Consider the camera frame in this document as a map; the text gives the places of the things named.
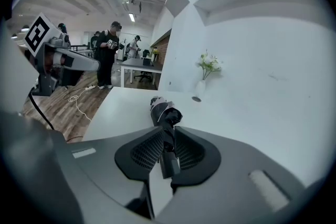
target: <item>mesh panel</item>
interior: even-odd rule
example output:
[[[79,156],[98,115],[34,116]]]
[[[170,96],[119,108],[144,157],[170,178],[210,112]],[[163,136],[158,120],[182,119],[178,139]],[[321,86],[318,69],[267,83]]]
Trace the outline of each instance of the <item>mesh panel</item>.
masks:
[[[176,138],[176,153],[180,160],[180,169],[187,170],[204,158],[204,148],[186,135]]]
[[[141,167],[151,171],[163,151],[164,132],[157,133],[131,151],[132,159]]]

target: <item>white table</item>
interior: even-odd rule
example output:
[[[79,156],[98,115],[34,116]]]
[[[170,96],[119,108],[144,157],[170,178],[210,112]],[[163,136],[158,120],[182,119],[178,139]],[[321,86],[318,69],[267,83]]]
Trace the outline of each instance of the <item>white table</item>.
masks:
[[[274,141],[262,132],[251,131],[251,123],[242,120],[239,110],[233,110],[235,106],[232,106],[231,99],[218,102],[208,97],[197,103],[191,99],[191,93],[113,87],[93,117],[83,140],[108,138],[152,127],[150,101],[156,95],[173,101],[182,113],[183,118],[177,125],[247,143],[277,161],[300,180],[303,179],[300,177],[302,169],[292,165],[292,159],[301,157],[303,148],[287,153],[282,147],[274,150],[274,143],[280,143],[281,137],[279,141]]]
[[[198,128],[194,119],[208,124],[208,120],[202,120],[202,117],[206,116],[204,109],[207,105],[193,101],[190,93],[113,87],[93,117],[83,141],[123,135],[152,127],[150,102],[157,95],[163,96],[167,101],[173,101],[175,107],[181,111],[183,118],[179,125]]]
[[[133,70],[154,73],[153,82],[152,82],[153,85],[155,83],[156,73],[159,73],[159,74],[162,73],[161,64],[159,64],[158,62],[154,62],[153,66],[144,66],[143,59],[131,58],[131,59],[126,60],[125,62],[120,63],[120,66],[121,66],[121,87],[122,88],[124,88],[124,82],[125,82],[125,69],[131,70],[130,83],[132,83],[133,81]]]

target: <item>ceiling light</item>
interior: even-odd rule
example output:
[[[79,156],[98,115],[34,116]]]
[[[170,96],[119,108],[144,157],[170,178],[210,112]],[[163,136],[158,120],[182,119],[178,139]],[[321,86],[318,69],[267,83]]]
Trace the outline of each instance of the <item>ceiling light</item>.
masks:
[[[133,13],[130,13],[129,15],[130,15],[131,21],[132,21],[132,22],[135,22]]]
[[[26,32],[29,30],[29,25],[24,25],[21,29],[21,31]]]

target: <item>white vase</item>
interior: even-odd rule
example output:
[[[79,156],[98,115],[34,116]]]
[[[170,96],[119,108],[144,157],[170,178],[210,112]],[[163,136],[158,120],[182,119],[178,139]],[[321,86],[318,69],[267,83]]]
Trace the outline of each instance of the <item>white vase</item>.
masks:
[[[198,98],[202,98],[205,91],[205,80],[200,80],[195,89],[195,95]]]

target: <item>wooden floor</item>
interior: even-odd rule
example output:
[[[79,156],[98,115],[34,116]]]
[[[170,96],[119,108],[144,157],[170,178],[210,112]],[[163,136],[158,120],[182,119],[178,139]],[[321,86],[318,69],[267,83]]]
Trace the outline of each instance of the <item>wooden floor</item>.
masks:
[[[112,85],[120,87],[121,74],[119,63],[115,63],[112,67]],[[134,71],[133,75],[140,74],[139,71]],[[139,78],[133,79],[130,84],[130,74],[125,74],[125,87],[155,90],[155,87],[147,79],[139,82]],[[83,78],[77,83],[76,86],[70,86],[69,89],[65,87],[58,87],[50,97],[34,96],[34,100],[39,108],[42,110],[47,119],[52,123],[55,130],[63,133],[66,140],[71,139],[69,142],[79,142],[85,134],[85,131],[90,124],[90,121],[81,114],[77,108],[76,103],[68,102],[68,99],[73,95],[79,95],[87,86],[97,85],[96,72],[85,73]],[[78,99],[77,104],[79,109],[86,113],[88,118],[92,119],[98,110],[100,104],[103,102],[110,89],[100,90],[98,87],[85,91]],[[27,117],[34,118],[43,123],[47,128],[50,128],[45,120],[40,116],[32,105],[29,98],[27,98],[23,114]]]

